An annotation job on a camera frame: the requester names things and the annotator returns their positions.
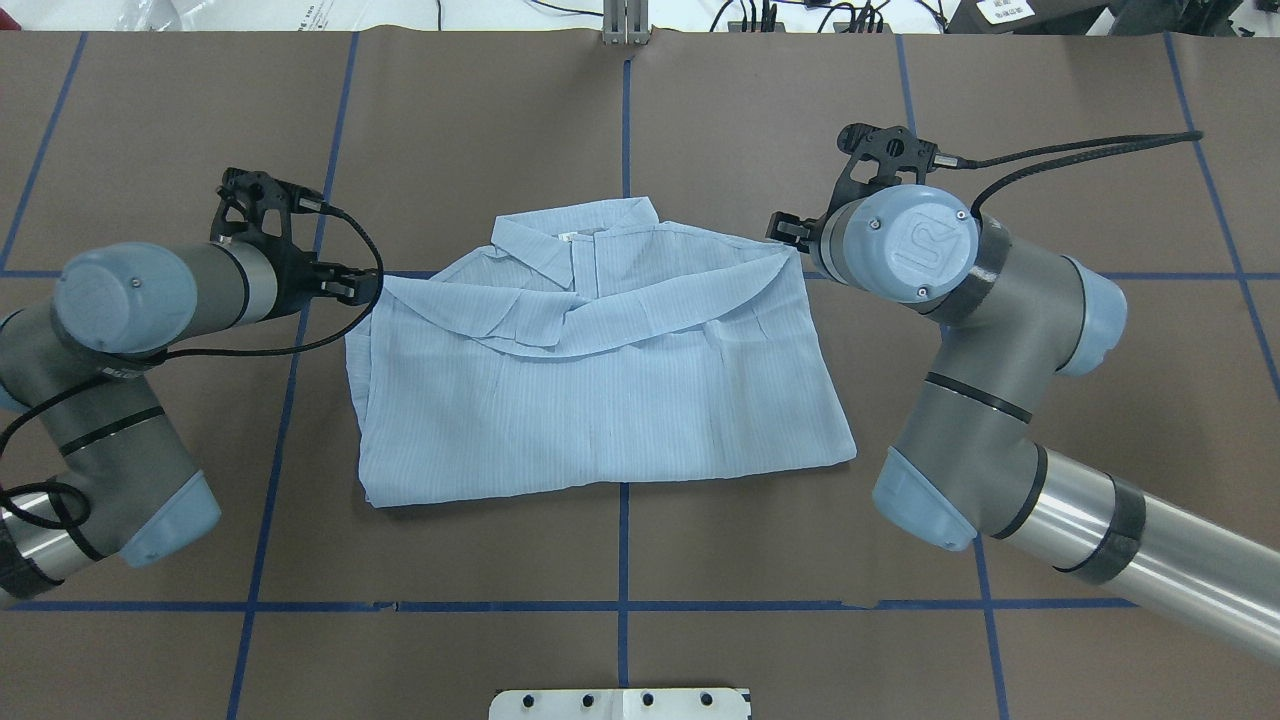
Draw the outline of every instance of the light blue shirt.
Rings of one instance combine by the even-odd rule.
[[[506,215],[347,336],[376,507],[832,465],[854,438],[799,254],[648,199]]]

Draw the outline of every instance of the blue joint cap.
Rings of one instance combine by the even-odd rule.
[[[1120,343],[1129,319],[1129,302],[1116,283],[1085,268],[1075,258],[1066,259],[1075,265],[1084,287],[1084,325],[1075,352],[1057,374],[1079,377],[1101,365],[1107,351]]]
[[[4,327],[9,323],[9,320],[13,319],[13,316],[17,315],[18,313],[20,313],[20,310],[14,310],[13,313],[5,315],[4,320],[0,320],[0,331],[3,331]],[[18,413],[19,415],[22,413],[26,413],[27,410],[31,410],[31,407],[27,407],[22,402],[18,402],[17,397],[9,395],[9,388],[4,387],[3,382],[0,382],[0,409],[10,410],[13,413]]]
[[[146,352],[187,329],[196,297],[196,278],[172,250],[122,242],[67,263],[54,291],[54,310],[67,332],[90,350]]]
[[[223,511],[214,491],[209,489],[205,473],[196,470],[178,492],[142,525],[120,548],[120,557],[131,568],[150,565],[177,552],[214,529]]]
[[[977,220],[956,196],[900,184],[854,210],[841,250],[863,290],[895,302],[924,302],[964,281],[978,259],[978,237]]]
[[[872,500],[899,528],[943,550],[960,552],[978,530],[896,447],[888,448]]]

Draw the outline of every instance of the black cable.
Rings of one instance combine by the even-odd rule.
[[[732,4],[733,4],[733,0],[724,0],[724,4],[721,5],[719,12],[716,13],[716,19],[712,20],[710,29],[708,29],[707,32],[716,32],[716,26],[718,26],[719,24],[719,19],[722,17],[724,17],[724,10],[728,10],[728,6],[732,5]],[[742,27],[746,27],[746,15],[745,14],[742,15]]]
[[[989,168],[992,165],[1004,165],[1005,163],[1012,163],[1015,160],[1025,160],[1027,158],[1034,158],[1037,155],[1052,155],[1055,152],[1066,152],[1068,150],[1085,150],[1089,147],[1102,147],[1106,145],[1124,145],[1126,142],[1142,142],[1144,140],[1151,140],[1153,137],[1165,137],[1164,135],[1115,135],[1111,137],[1098,137],[1093,140],[1080,140],[1076,142],[1062,142],[1059,145],[1046,145],[1044,147],[1036,147],[1033,150],[1023,150],[1021,152],[1014,152],[1010,155],[1001,155],[998,158],[991,158],[989,160],[966,160],[960,156],[955,156],[955,168],[942,168],[942,169],[956,169],[956,170],[977,170],[980,168]]]
[[[876,23],[874,32],[884,32],[884,13],[882,10],[892,1],[893,0],[884,0],[876,6],[876,18],[873,20]]]
[[[858,13],[854,17],[849,18],[849,26],[846,26],[845,29],[837,32],[854,32],[854,28],[861,26],[863,18],[867,17],[867,12],[869,9],[870,5],[863,5],[861,8],[858,8]]]
[[[876,22],[876,8],[872,6],[870,0],[863,5],[863,10],[858,13],[858,24],[855,27],[846,27],[845,32],[870,32],[872,24]]]
[[[543,0],[525,0],[534,5],[541,5],[543,8],[550,8],[552,10],[559,10],[562,13],[570,13],[571,15],[595,15],[596,18],[603,18],[604,13],[596,13],[595,10],[579,10],[576,8],[561,8],[559,5],[552,5],[550,3],[543,3]]]
[[[1007,176],[1005,176],[1005,177],[1000,178],[998,181],[991,183],[987,187],[987,190],[983,190],[980,193],[978,193],[978,197],[974,199],[973,206],[970,208],[970,210],[973,211],[973,214],[974,214],[975,218],[980,219],[982,218],[982,205],[983,205],[983,202],[986,202],[987,200],[989,200],[992,195],[1000,192],[1002,188],[1005,188],[1005,187],[1007,187],[1007,186],[1010,186],[1010,184],[1012,184],[1012,183],[1015,183],[1015,182],[1018,182],[1018,181],[1020,181],[1023,178],[1034,176],[1037,173],[1043,173],[1046,170],[1056,170],[1059,168],[1066,168],[1069,165],[1078,165],[1080,163],[1087,163],[1089,160],[1098,160],[1098,159],[1102,159],[1102,158],[1110,158],[1112,155],[1125,155],[1128,152],[1138,152],[1140,150],[1152,150],[1155,147],[1164,147],[1165,145],[1174,145],[1176,142],[1192,142],[1192,141],[1197,141],[1197,140],[1204,137],[1204,133],[1202,133],[1199,131],[1194,131],[1194,132],[1179,132],[1179,133],[1169,133],[1169,135],[1149,135],[1149,136],[1138,136],[1138,137],[1144,137],[1144,140],[1135,140],[1135,141],[1132,141],[1132,142],[1125,142],[1123,145],[1112,145],[1110,147],[1097,147],[1097,149],[1089,150],[1087,152],[1079,152],[1076,155],[1068,155],[1066,158],[1056,158],[1053,160],[1046,160],[1043,163],[1037,163],[1034,165],[1028,165],[1028,167],[1025,167],[1025,168],[1023,168],[1020,170],[1015,170],[1012,173],[1009,173]],[[1069,143],[1069,145],[1078,145],[1078,143]],[[1042,152],[1042,151],[1043,151],[1043,149],[1038,149],[1034,152]]]
[[[827,20],[831,19],[831,14],[841,8],[849,10],[849,24],[854,24],[854,20],[856,19],[858,8],[854,8],[852,3],[836,3],[831,8],[827,8],[827,14],[823,15],[822,22],[818,23],[818,32],[822,32],[822,29],[827,27]]]
[[[942,6],[942,0],[938,0],[937,10],[934,10],[933,5],[929,5],[924,0],[915,0],[915,4],[923,6],[931,15],[933,15],[933,22],[938,23],[938,28],[942,32],[947,31],[947,15],[945,8]]]
[[[308,342],[305,345],[296,345],[293,347],[278,347],[271,350],[230,350],[230,348],[189,347],[186,350],[177,350],[174,352],[163,350],[157,355],[148,359],[147,361],[164,363],[165,360],[173,360],[175,357],[191,357],[193,355],[207,355],[214,357],[273,357],[278,355],[294,355],[297,352],[306,352],[308,350],[324,347],[330,342],[340,340],[344,334],[355,329],[356,325],[362,323],[365,318],[367,318],[374,311],[374,306],[378,305],[378,299],[383,296],[383,277],[385,269],[383,266],[383,255],[378,251],[378,246],[374,245],[374,240],[369,237],[369,233],[365,232],[365,228],[360,227],[360,223],[357,223],[355,218],[348,215],[346,210],[326,204],[324,206],[324,210],[321,210],[321,214],[338,218],[339,220],[346,222],[348,225],[351,225],[353,231],[356,231],[356,233],[360,234],[360,238],[364,240],[365,245],[369,247],[369,252],[374,256],[374,264],[378,272],[378,284],[374,288],[374,297],[369,301],[369,305],[366,305],[360,311],[360,314],[356,315],[353,320],[347,323],[344,328],[321,340]]]
[[[308,350],[315,350],[317,347],[329,345],[339,340],[340,337],[346,336],[352,329],[355,329],[356,325],[364,322],[365,318],[367,318],[370,313],[374,311],[374,306],[378,304],[378,300],[383,295],[383,278],[385,275],[383,256],[378,251],[378,246],[374,245],[374,240],[369,237],[367,232],[365,232],[365,228],[362,228],[360,223],[356,222],[355,218],[347,214],[346,210],[343,210],[342,208],[335,208],[333,205],[325,204],[321,210],[321,214],[338,218],[339,220],[343,220],[348,225],[351,225],[352,229],[355,229],[356,233],[360,234],[361,240],[365,241],[365,245],[369,247],[369,252],[374,256],[374,263],[378,268],[378,284],[374,288],[374,296],[369,301],[369,305],[366,305],[352,322],[347,323],[344,328],[328,337],[324,337],[315,342],[297,345],[293,347],[280,347],[271,350],[228,350],[228,348],[193,347],[188,350],[178,350],[174,352],[161,351],[160,354],[148,357],[147,361],[159,364],[165,360],[173,360],[175,357],[191,357],[193,355],[211,355],[220,357],[261,357],[261,356],[275,356],[275,355],[294,355],[297,352],[306,352]],[[111,382],[111,379],[108,375],[95,375],[88,380],[84,380],[83,383],[79,383],[74,387],[64,389],[63,392],[59,392],[58,395],[50,397],[49,400],[45,400],[44,402],[40,402],[38,405],[35,405],[33,407],[19,415],[14,421],[9,423],[9,425],[4,429],[4,432],[0,432],[0,456],[4,456],[4,450],[5,447],[8,447],[9,439],[13,438],[14,433],[17,433],[18,429],[20,429],[23,425],[26,425],[35,418],[37,418],[41,413],[45,413],[46,410],[58,405],[59,402],[63,402],[64,400],[74,397],[87,389],[95,388],[108,382]],[[49,495],[63,495],[74,498],[79,506],[79,514],[70,518],[68,521],[63,523],[58,520],[49,520],[33,512],[28,512],[22,507],[18,507],[17,502],[14,502],[14,498],[17,497],[22,497],[24,495],[33,495],[37,492],[45,492]],[[83,525],[86,520],[88,520],[91,512],[88,497],[84,495],[83,491],[81,491],[74,486],[61,483],[51,478],[42,483],[31,483],[12,489],[0,488],[0,507],[4,507],[15,518],[23,520],[24,523],[29,523],[38,528],[45,528],[50,530],[69,530],[73,528],[78,528],[79,525]]]
[[[77,386],[73,386],[68,389],[64,389],[63,392],[59,392],[58,395],[50,397],[44,402],[40,402],[38,405],[35,405],[31,410],[27,410],[22,415],[18,415],[18,418],[14,421],[9,423],[9,427],[6,427],[4,432],[0,432],[0,456],[4,456],[4,450],[5,447],[9,446],[9,439],[13,438],[14,433],[17,433],[19,428],[22,428],[31,420],[36,419],[41,413],[49,410],[50,407],[58,405],[59,402],[69,397],[74,397],[87,389],[95,388],[108,382],[111,380],[106,375],[95,375]],[[76,498],[76,502],[79,503],[81,511],[78,515],[70,518],[69,521],[63,523],[59,520],[49,520],[33,512],[28,512],[22,507],[18,507],[18,503],[14,502],[14,498],[22,497],[24,495],[35,495],[37,492],[45,492],[49,495],[64,495],[73,497]],[[37,528],[44,528],[46,530],[69,530],[72,528],[78,528],[83,525],[86,520],[88,520],[91,510],[88,497],[84,495],[83,491],[81,491],[74,486],[54,480],[52,478],[42,483],[31,483],[26,486],[18,486],[10,489],[0,488],[0,507],[4,507],[9,512],[12,512],[14,518],[18,518],[24,523],[29,523],[32,525],[36,525]]]

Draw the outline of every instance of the grid line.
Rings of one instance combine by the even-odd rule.
[[[347,70],[342,82],[342,96],[338,100],[338,117],[334,120],[333,142],[329,147],[329,165],[325,170],[324,197],[328,201],[333,191],[333,177],[338,169],[338,152],[342,149],[342,128],[347,115],[347,99],[351,91],[351,77],[356,68],[356,51],[360,47],[360,33],[351,33],[351,45],[347,49]],[[316,223],[316,236],[312,250],[319,254],[324,245],[325,217],[320,215]],[[311,305],[307,304],[298,314],[298,331],[294,334],[294,345],[302,345],[307,332]],[[275,452],[271,459],[271,475],[266,486],[266,498],[262,507],[262,523],[259,527],[257,550],[253,555],[253,574],[250,580],[248,600],[244,603],[244,623],[241,628],[239,650],[236,656],[236,671],[232,676],[230,696],[227,701],[227,719],[236,720],[239,712],[241,692],[244,687],[244,669],[248,664],[250,644],[253,639],[253,621],[257,616],[259,591],[262,587],[262,568],[266,564],[266,546],[271,536],[271,519],[275,515],[275,496],[280,486],[280,470],[284,466],[284,442],[289,433],[289,420],[293,415],[293,398],[297,392],[298,363],[301,354],[293,354],[289,359],[289,375],[284,386],[284,404],[280,409],[280,425],[275,436]]]
[[[284,601],[253,603],[255,614],[325,615],[344,612],[419,614],[494,614],[494,612],[618,612],[623,603],[612,600],[536,600],[536,601]],[[628,600],[627,612],[940,612],[1041,610],[1128,610],[1137,605],[1119,597],[1060,598],[942,598],[882,600],[873,606],[850,605],[838,600]],[[246,612],[244,602],[205,601],[96,601],[33,600],[8,612]]]
[[[1196,120],[1192,117],[1192,106],[1187,100],[1187,90],[1183,87],[1183,72],[1178,65],[1178,50],[1174,47],[1174,36],[1165,31],[1165,53],[1169,55],[1169,69],[1174,74],[1174,90],[1178,91],[1178,104],[1183,109],[1183,120],[1187,129],[1196,131]],[[1217,217],[1217,225],[1222,231],[1222,241],[1226,243],[1226,252],[1231,256],[1231,268],[1235,270],[1235,279],[1240,283],[1240,295],[1244,296],[1244,306],[1249,311],[1249,322],[1253,323],[1253,334],[1258,340],[1262,350],[1262,360],[1266,363],[1267,374],[1271,375],[1271,389],[1280,398],[1280,373],[1276,372],[1275,357],[1271,355],[1271,343],[1267,342],[1267,333],[1262,328],[1262,318],[1258,306],[1253,301],[1253,291],[1249,290],[1249,281],[1244,274],[1244,264],[1240,261],[1240,252],[1231,236],[1231,225],[1226,222],[1226,211],[1222,209],[1222,200],[1217,193],[1217,184],[1213,182],[1213,173],[1210,172],[1208,159],[1204,156],[1204,147],[1201,141],[1193,141],[1196,149],[1196,161],[1199,164],[1201,174],[1204,176],[1204,187],[1208,190],[1210,201],[1213,204],[1213,214]]]
[[[631,197],[631,63],[622,61],[622,197]],[[618,483],[618,687],[631,684],[631,486]]]
[[[27,202],[31,200],[31,192],[36,187],[36,178],[40,176],[40,167],[45,164],[45,152],[49,150],[49,143],[54,138],[54,129],[58,127],[58,118],[63,114],[63,108],[67,105],[67,95],[72,90],[72,81],[76,79],[76,69],[79,68],[81,56],[84,55],[84,44],[88,42],[88,33],[82,32],[79,40],[76,42],[76,51],[72,53],[72,61],[67,65],[67,76],[63,77],[63,87],[58,91],[58,100],[54,102],[54,110],[49,114],[49,123],[45,126],[45,135],[40,138],[40,147],[36,149],[36,159],[31,163],[31,172],[27,174],[27,183],[22,187],[22,196],[18,197],[18,206],[13,211],[13,222],[9,224],[9,233],[4,238],[4,247],[0,249],[0,270],[4,270],[5,265],[9,264],[9,254],[13,252],[13,246],[18,241],[18,228],[22,225],[22,217],[27,211]]]
[[[440,270],[387,270],[388,275],[412,279],[428,279],[440,273]],[[0,279],[54,279],[60,277],[61,270],[0,270]],[[1236,282],[1244,278],[1249,282],[1280,281],[1280,273],[1187,273],[1187,272],[1140,272],[1120,270],[1098,273],[1112,281],[1229,281]],[[805,270],[806,281],[828,281],[826,275],[817,270]]]
[[[906,44],[901,35],[895,35],[897,41],[899,74],[902,78],[902,106],[906,110],[906,126],[911,135],[916,135],[915,110],[911,102],[911,72],[906,61]],[[945,328],[938,327],[945,333]],[[974,566],[978,573],[978,588],[982,594],[979,609],[987,629],[987,653],[991,657],[991,679],[996,693],[996,710],[1000,720],[1009,719],[1009,701],[1005,691],[1005,662],[1000,657],[1000,633],[996,629],[996,611],[991,601],[991,578],[987,575],[987,553],[983,552],[982,534],[973,542]]]

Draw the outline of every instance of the brown table surface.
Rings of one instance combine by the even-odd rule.
[[[1033,437],[1280,546],[1277,70],[1280,41],[1158,36],[4,33],[0,306],[92,247],[201,242],[228,165],[325,187],[393,272],[429,272],[495,215],[620,195],[760,237],[826,206],[856,120],[969,158],[1192,124],[1199,146],[987,206],[1130,302]],[[972,199],[996,173],[933,178]],[[366,263],[337,223],[324,255]],[[506,688],[700,684],[750,688],[767,719],[1277,716],[1275,667],[996,541],[948,553],[883,520],[870,487],[937,328],[808,287],[861,451],[810,471],[374,510],[340,346],[155,370],[223,520],[0,615],[0,716],[485,717]],[[349,316],[317,302],[205,342]],[[4,466],[60,465],[33,429]]]

